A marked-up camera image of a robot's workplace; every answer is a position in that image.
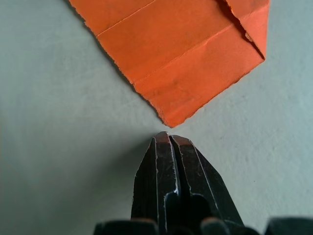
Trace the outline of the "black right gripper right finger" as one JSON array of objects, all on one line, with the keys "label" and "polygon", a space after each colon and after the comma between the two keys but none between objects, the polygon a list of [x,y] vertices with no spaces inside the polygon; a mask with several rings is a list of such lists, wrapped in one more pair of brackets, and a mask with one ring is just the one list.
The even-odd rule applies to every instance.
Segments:
[{"label": "black right gripper right finger", "polygon": [[189,139],[173,135],[170,140],[179,170],[181,197],[187,203],[188,225],[198,228],[204,219],[214,217],[232,228],[243,226],[226,185],[212,164]]}]

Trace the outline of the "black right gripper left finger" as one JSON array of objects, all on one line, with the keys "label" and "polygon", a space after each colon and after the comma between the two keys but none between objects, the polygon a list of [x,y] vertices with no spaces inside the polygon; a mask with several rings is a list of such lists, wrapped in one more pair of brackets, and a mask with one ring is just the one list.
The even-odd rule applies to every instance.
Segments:
[{"label": "black right gripper left finger", "polygon": [[177,219],[179,177],[167,132],[152,137],[134,179],[132,218],[147,218],[166,232]]}]

